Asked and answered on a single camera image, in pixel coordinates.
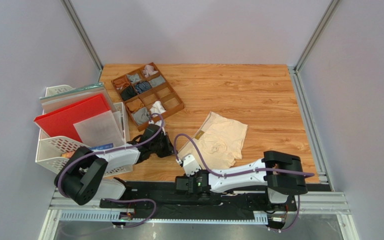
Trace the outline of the white underwear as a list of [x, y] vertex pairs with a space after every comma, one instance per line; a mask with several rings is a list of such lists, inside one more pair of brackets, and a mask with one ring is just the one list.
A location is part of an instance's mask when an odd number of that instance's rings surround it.
[[149, 109], [151, 114], [160, 114], [166, 112], [166, 109], [164, 108], [161, 101], [157, 100], [155, 103], [152, 104], [152, 107]]

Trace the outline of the beige boxer shorts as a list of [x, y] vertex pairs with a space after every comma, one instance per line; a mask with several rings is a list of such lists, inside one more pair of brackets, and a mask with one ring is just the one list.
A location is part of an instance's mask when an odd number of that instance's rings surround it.
[[192, 154], [199, 165], [204, 168], [198, 154], [201, 153], [211, 170], [229, 169], [236, 160], [243, 158], [242, 149], [247, 131], [247, 124], [211, 111], [192, 137], [197, 148], [188, 141], [178, 150], [178, 157], [183, 158], [187, 154]]

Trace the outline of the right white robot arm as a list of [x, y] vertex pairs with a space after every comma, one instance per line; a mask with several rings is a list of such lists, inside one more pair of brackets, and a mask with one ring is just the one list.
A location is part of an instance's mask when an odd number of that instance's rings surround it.
[[281, 204], [289, 196], [308, 193], [300, 157], [279, 151], [266, 151], [263, 158], [229, 169], [202, 169], [188, 154], [183, 159], [185, 174], [175, 179], [178, 193], [203, 195], [227, 194], [238, 188], [264, 186], [270, 203]]

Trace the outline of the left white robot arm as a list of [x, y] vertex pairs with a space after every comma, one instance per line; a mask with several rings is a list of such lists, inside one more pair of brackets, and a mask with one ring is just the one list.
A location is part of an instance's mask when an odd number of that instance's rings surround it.
[[126, 187], [121, 180], [109, 180], [104, 176], [111, 170], [142, 163], [155, 154], [165, 158], [174, 154], [174, 146], [164, 128], [150, 124], [143, 134], [126, 144], [102, 150], [86, 146], [76, 149], [57, 174], [54, 185], [61, 195], [80, 206], [93, 198], [119, 199]]

